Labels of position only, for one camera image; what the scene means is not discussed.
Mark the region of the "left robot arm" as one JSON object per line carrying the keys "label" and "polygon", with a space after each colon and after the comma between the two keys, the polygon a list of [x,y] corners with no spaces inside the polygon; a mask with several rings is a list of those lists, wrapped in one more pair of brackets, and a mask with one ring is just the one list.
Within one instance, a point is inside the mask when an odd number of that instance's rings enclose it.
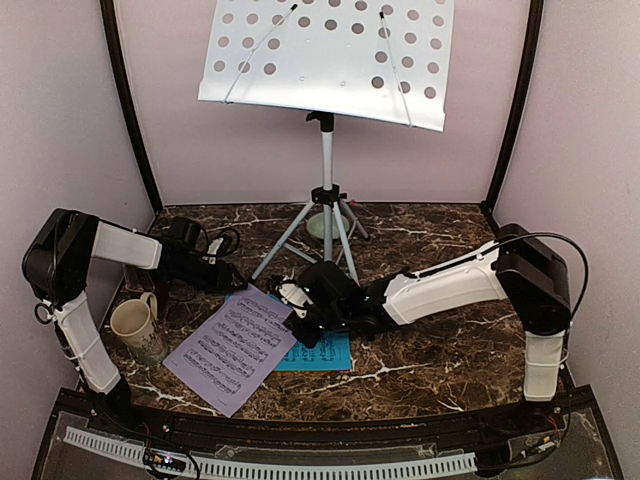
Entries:
{"label": "left robot arm", "polygon": [[83,387],[104,401],[103,421],[120,436],[141,427],[140,412],[130,406],[131,389],[112,361],[93,318],[92,280],[118,266],[179,280],[205,294],[231,294],[248,282],[228,258],[239,247],[232,229],[208,237],[187,217],[170,221],[159,235],[118,225],[90,213],[56,208],[27,248],[22,275],[37,304],[34,314],[50,324],[65,358],[78,371]]}

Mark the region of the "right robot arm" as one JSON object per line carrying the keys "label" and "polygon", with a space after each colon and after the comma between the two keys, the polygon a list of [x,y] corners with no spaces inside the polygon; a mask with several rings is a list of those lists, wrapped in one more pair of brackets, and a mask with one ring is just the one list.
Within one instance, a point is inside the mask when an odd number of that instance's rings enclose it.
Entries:
{"label": "right robot arm", "polygon": [[497,239],[453,260],[420,271],[400,271],[366,287],[331,261],[316,263],[297,278],[282,278],[272,293],[292,308],[284,324],[308,348],[327,332],[373,337],[456,308],[508,300],[525,331],[525,400],[510,413],[521,434],[549,416],[556,395],[566,338],[583,300],[570,298],[566,261],[546,239],[555,232],[528,232],[512,223]]}

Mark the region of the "purple sheet music page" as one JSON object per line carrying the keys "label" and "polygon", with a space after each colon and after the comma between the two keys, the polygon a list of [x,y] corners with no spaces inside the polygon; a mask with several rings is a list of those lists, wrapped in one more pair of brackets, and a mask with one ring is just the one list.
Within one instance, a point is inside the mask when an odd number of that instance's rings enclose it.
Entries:
{"label": "purple sheet music page", "polygon": [[163,365],[230,418],[296,344],[284,325],[292,312],[253,286],[236,292]]}

